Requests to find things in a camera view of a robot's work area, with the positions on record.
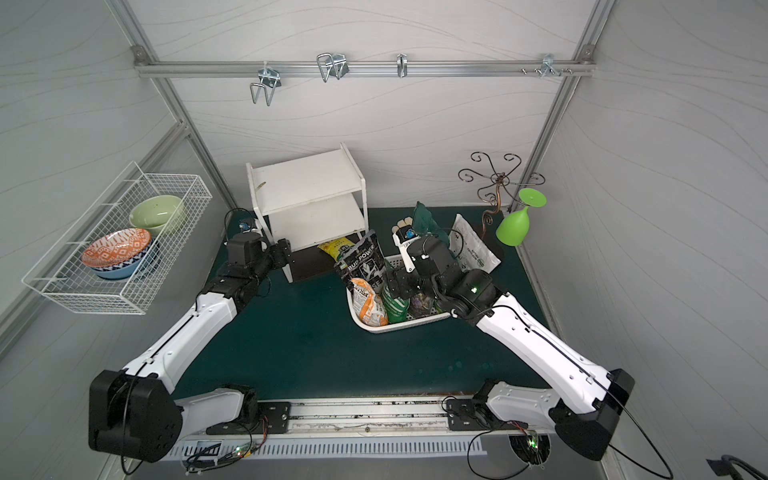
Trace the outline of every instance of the wall hook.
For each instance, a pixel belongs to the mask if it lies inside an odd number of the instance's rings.
[[[560,73],[562,73],[559,70],[556,70],[554,67],[552,67],[552,64],[554,63],[554,56],[552,56],[551,53],[547,53],[544,58],[541,60],[541,67],[537,68],[536,71],[538,72],[539,77],[559,77]]]
[[[250,84],[250,97],[253,99],[253,103],[255,104],[256,100],[259,99],[259,92],[264,90],[264,99],[267,107],[269,107],[275,96],[275,89],[281,85],[280,73],[265,64],[264,68],[259,70],[259,83]]]
[[[320,77],[323,82],[327,82],[333,72],[336,80],[349,73],[349,66],[346,64],[346,57],[339,53],[321,53],[317,55],[317,67],[320,69]]]
[[[397,56],[397,76],[400,78],[408,76],[408,55],[404,53]]]

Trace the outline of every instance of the dark green table surface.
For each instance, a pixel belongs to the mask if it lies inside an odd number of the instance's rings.
[[[430,211],[441,227],[450,227],[457,213],[478,222],[483,208]],[[385,255],[398,253],[392,225],[411,214],[409,208],[369,209],[370,226],[379,233]],[[214,267],[224,258],[222,248]],[[544,323],[514,248],[505,247],[505,259],[493,277]],[[228,382],[255,388],[261,399],[471,393],[486,378],[547,386],[509,349],[463,320],[369,333],[350,317],[344,285],[335,273],[294,284],[280,270],[270,278],[269,296],[252,300],[210,341],[184,373],[174,398]]]

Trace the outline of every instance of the yellow snack bag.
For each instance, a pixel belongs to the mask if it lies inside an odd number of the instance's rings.
[[[353,278],[351,281],[352,307],[360,321],[370,326],[387,325],[389,321],[381,297],[362,278]]]
[[[335,240],[321,243],[317,246],[317,248],[321,249],[325,253],[328,253],[336,261],[344,254],[344,252],[349,250],[350,247],[354,246],[355,244],[349,241],[347,237],[341,237]]]

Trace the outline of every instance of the wire basket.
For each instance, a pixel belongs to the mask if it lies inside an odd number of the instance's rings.
[[[124,280],[105,280],[81,262],[83,252],[97,239],[130,228],[128,215],[138,204],[158,195],[181,198],[166,225],[133,274]],[[22,282],[75,313],[144,315],[197,221],[211,194],[200,175],[146,174],[133,163],[75,221],[27,273]]]

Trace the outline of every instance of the vent grille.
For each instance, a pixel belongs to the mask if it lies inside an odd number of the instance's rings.
[[[267,439],[263,449],[256,450],[247,459],[258,458],[418,458],[486,455],[480,439],[472,445],[473,435],[449,437],[376,437],[363,439]],[[176,444],[163,460],[178,461],[201,450],[216,445],[219,440],[187,441]],[[221,447],[212,449],[211,456],[226,455],[242,445],[242,439],[224,439]]]

